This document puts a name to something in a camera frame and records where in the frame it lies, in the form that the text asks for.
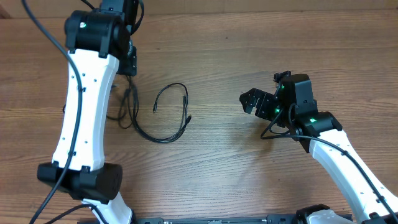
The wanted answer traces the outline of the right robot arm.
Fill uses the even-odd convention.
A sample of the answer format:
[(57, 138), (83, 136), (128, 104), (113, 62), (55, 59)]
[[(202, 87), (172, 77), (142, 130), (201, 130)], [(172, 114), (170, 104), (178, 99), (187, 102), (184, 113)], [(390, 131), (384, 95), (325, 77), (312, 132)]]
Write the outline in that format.
[(275, 93), (253, 88), (239, 97), (245, 113), (270, 123), (261, 139), (299, 142), (330, 175), (353, 212), (356, 223), (397, 223), (397, 196), (360, 158), (340, 122), (320, 112), (306, 74), (275, 73)]

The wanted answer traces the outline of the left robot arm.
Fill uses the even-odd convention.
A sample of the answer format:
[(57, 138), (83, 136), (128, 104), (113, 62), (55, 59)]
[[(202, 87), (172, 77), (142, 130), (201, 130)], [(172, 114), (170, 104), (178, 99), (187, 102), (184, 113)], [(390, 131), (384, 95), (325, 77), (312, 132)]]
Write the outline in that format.
[(135, 223), (119, 191), (123, 170), (104, 159), (109, 94), (117, 74), (136, 74), (131, 36), (144, 15), (142, 1), (103, 1), (65, 21), (68, 92), (60, 139), (38, 179), (92, 209), (98, 223)]

